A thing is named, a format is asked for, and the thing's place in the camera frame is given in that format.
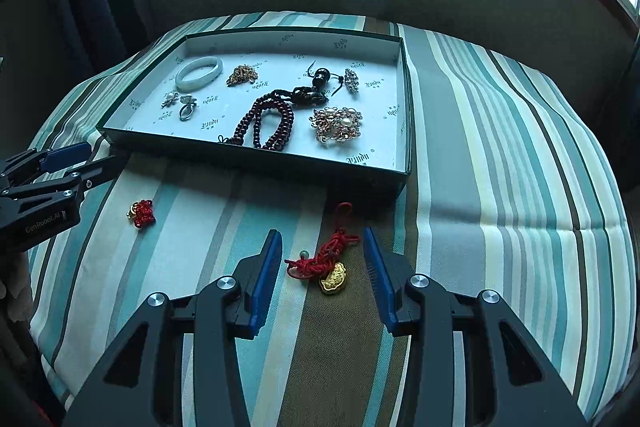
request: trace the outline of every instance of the gold charm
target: gold charm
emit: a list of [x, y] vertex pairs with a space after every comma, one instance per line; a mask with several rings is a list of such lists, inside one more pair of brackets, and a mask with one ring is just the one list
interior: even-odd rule
[[347, 269], [342, 263], [336, 263], [325, 279], [320, 279], [320, 289], [326, 293], [338, 293], [347, 282]]
[[134, 219], [136, 217], [136, 207], [138, 206], [137, 203], [134, 203], [130, 206], [129, 208], [129, 212], [127, 212], [127, 219]]

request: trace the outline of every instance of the metal screw cap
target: metal screw cap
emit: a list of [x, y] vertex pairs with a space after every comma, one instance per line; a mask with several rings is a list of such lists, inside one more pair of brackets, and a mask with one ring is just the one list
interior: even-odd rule
[[500, 300], [500, 296], [498, 295], [498, 292], [494, 292], [493, 290], [484, 290], [482, 292], [482, 299], [489, 304], [495, 304]]
[[146, 298], [146, 303], [149, 306], [159, 306], [164, 302], [164, 295], [161, 293], [152, 293]]
[[233, 277], [221, 277], [216, 284], [221, 290], [230, 290], [236, 285], [236, 280]]
[[429, 285], [429, 278], [426, 275], [417, 273], [409, 279], [409, 282], [416, 288], [425, 288]]

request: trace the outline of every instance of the gold brooch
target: gold brooch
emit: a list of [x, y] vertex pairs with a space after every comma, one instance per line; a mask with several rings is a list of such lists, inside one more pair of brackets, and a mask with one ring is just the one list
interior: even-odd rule
[[347, 282], [347, 269], [342, 263], [336, 263], [334, 269], [324, 279], [320, 279], [320, 289], [330, 295], [338, 293]]
[[253, 84], [256, 80], [258, 80], [258, 72], [251, 66], [244, 64], [234, 68], [234, 72], [231, 73], [231, 76], [226, 80], [226, 85], [231, 87], [236, 84], [243, 84], [244, 82], [251, 82]]

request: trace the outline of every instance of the striped cushion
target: striped cushion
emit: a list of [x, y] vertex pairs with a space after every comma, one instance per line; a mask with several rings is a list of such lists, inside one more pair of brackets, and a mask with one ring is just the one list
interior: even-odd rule
[[[502, 293], [559, 371], [585, 416], [625, 378], [634, 333], [634, 258], [615, 179], [601, 147], [553, 81], [510, 58], [434, 32], [370, 18], [267, 12], [198, 20], [73, 89], [34, 138], [60, 147], [95, 125], [155, 57], [185, 33], [248, 26], [327, 26], [404, 39], [414, 93], [414, 169], [394, 208], [355, 219], [450, 291]], [[257, 252], [270, 228], [284, 255], [332, 233], [339, 194], [238, 172], [132, 155], [111, 184], [89, 190], [81, 223], [30, 252], [31, 330], [66, 406], [146, 295], [191, 295]], [[154, 200], [138, 232], [129, 205]], [[378, 320], [362, 246], [344, 257], [346, 290], [276, 281], [267, 324], [238, 340], [254, 426], [395, 425], [407, 340]], [[460, 339], [456, 337], [456, 346]], [[184, 346], [184, 424], [194, 425], [192, 339]], [[463, 374], [460, 350], [456, 376]], [[461, 390], [461, 380], [457, 381]], [[464, 397], [456, 394], [456, 424]]]

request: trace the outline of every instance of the silver ring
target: silver ring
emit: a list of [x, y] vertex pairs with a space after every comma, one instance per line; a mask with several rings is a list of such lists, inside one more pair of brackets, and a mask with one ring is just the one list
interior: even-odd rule
[[196, 99], [193, 98], [190, 94], [185, 94], [180, 97], [180, 102], [184, 105], [180, 110], [180, 121], [189, 120], [193, 116], [193, 112], [196, 109]]

